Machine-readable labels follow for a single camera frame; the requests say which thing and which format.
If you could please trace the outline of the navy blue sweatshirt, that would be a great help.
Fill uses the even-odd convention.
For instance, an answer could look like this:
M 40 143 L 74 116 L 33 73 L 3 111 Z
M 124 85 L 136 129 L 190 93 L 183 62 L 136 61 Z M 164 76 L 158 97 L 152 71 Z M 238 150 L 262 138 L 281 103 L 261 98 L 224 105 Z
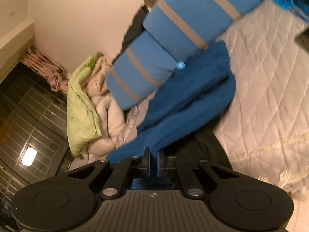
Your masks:
M 189 57 L 185 68 L 158 89 L 137 127 L 137 137 L 113 151 L 109 160 L 117 163 L 149 148 L 153 174 L 159 171 L 159 152 L 190 165 L 205 159 L 230 168 L 211 127 L 229 106 L 235 91 L 236 79 L 226 44 L 211 43 L 207 50 Z

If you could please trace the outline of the cream bundled comforter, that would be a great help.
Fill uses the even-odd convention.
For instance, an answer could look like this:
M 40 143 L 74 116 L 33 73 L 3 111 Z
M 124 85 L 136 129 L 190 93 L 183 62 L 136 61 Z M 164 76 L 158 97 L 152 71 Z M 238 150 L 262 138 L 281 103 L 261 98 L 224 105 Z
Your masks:
M 80 157 L 74 157 L 70 170 L 104 159 L 112 151 L 134 140 L 137 137 L 137 127 L 143 122 L 149 102 L 155 95 L 151 93 L 129 111 L 123 111 L 111 95 L 105 81 L 111 67 L 108 59 L 100 57 L 92 73 L 82 84 L 83 91 L 90 98 L 98 114 L 102 135 L 90 141 Z

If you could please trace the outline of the light green blanket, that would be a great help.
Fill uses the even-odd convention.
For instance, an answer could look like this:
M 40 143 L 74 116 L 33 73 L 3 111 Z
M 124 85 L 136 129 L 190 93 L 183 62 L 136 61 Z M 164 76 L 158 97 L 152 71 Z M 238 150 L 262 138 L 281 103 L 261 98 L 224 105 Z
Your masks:
M 102 135 L 96 109 L 82 89 L 83 82 L 102 56 L 100 52 L 90 55 L 74 70 L 68 81 L 66 127 L 69 148 L 75 158 L 81 156 L 90 141 Z

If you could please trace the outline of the left blue striped pillow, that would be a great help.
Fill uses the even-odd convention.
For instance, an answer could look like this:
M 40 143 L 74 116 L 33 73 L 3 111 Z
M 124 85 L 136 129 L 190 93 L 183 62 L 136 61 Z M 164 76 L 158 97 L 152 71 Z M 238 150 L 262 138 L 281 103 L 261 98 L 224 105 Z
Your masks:
M 120 108 L 127 110 L 165 84 L 176 68 L 177 61 L 144 31 L 118 56 L 105 81 Z

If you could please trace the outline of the blue striped pillow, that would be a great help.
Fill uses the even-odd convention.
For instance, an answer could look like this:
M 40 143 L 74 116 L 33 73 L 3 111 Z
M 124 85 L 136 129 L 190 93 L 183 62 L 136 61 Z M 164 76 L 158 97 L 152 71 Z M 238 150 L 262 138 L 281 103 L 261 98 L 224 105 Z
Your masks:
M 263 0 L 158 0 L 145 30 L 176 60 L 204 49 Z
M 127 110 L 165 84 L 176 68 L 177 61 L 144 31 L 118 56 L 105 81 L 120 108 Z

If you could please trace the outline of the dark barred window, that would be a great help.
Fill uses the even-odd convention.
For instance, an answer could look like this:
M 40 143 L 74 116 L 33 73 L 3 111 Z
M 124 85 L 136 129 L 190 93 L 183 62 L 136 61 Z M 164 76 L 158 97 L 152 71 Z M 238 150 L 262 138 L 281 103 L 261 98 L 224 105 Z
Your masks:
M 1 201 L 25 186 L 67 172 L 66 95 L 22 63 L 1 83 Z

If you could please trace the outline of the beige quilted bedspread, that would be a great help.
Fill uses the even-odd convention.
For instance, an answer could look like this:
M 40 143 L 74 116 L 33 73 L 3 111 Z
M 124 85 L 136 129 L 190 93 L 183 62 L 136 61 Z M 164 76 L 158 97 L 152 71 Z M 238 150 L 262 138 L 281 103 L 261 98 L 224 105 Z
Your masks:
M 236 93 L 214 133 L 234 170 L 308 196 L 307 24 L 272 0 L 232 24 L 226 43 Z

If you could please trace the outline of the tied beige curtain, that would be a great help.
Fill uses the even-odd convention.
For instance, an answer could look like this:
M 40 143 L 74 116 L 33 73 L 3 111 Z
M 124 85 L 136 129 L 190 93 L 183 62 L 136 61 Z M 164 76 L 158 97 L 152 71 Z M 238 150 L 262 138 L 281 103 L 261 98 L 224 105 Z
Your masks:
M 65 68 L 54 59 L 39 51 L 33 46 L 20 55 L 22 64 L 46 79 L 54 92 L 61 91 L 67 94 L 68 78 Z

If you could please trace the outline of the black folded garment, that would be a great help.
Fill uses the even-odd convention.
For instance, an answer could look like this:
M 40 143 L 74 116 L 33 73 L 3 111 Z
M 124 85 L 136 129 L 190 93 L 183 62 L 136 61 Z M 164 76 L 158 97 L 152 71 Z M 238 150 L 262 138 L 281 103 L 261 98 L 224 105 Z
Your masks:
M 143 20 L 149 13 L 148 7 L 143 5 L 139 8 L 138 12 L 134 15 L 131 25 L 128 27 L 126 34 L 123 37 L 123 42 L 121 43 L 120 53 L 113 59 L 112 64 L 116 59 L 127 49 L 134 39 L 144 31 Z

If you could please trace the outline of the right blue striped pillow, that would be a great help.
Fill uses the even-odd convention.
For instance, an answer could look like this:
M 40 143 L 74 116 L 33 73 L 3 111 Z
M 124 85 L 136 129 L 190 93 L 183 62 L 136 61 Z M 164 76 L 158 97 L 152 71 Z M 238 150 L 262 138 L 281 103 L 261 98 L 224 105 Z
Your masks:
M 158 0 L 145 30 L 176 60 L 204 49 L 263 0 Z

